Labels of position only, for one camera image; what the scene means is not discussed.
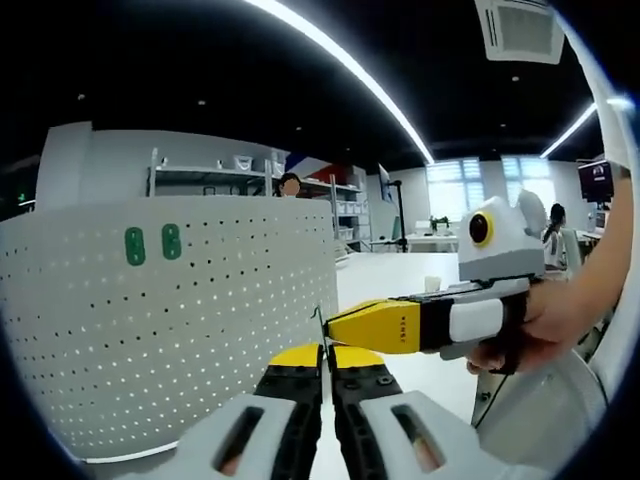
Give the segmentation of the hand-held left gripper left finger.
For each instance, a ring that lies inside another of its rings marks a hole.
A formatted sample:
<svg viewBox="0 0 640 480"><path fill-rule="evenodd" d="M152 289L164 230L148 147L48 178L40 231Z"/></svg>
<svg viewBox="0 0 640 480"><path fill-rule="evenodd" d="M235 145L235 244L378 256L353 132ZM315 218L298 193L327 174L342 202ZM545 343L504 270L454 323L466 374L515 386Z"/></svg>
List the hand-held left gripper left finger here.
<svg viewBox="0 0 640 480"><path fill-rule="evenodd" d="M251 394L239 394L179 441L181 479L308 479L321 433L324 348L273 357Z"/></svg>

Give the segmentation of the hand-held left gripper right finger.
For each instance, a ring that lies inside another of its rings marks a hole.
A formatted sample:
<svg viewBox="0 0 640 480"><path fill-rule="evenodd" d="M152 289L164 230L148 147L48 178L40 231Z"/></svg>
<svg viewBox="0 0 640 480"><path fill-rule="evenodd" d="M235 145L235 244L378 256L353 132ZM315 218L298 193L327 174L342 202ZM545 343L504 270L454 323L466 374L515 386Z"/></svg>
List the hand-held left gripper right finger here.
<svg viewBox="0 0 640 480"><path fill-rule="evenodd" d="M330 347L335 432L351 479L478 479L475 431L419 391L404 392L368 350Z"/></svg>

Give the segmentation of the person's right hand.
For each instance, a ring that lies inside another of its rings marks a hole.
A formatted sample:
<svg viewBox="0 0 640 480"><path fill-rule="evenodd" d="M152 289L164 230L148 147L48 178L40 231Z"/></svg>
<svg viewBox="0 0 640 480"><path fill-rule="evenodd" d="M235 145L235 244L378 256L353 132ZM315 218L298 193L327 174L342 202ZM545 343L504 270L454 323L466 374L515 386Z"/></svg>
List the person's right hand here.
<svg viewBox="0 0 640 480"><path fill-rule="evenodd" d="M544 281L528 295L523 343L516 349L516 372L541 367L570 349L582 335L579 312L567 281Z"/></svg>

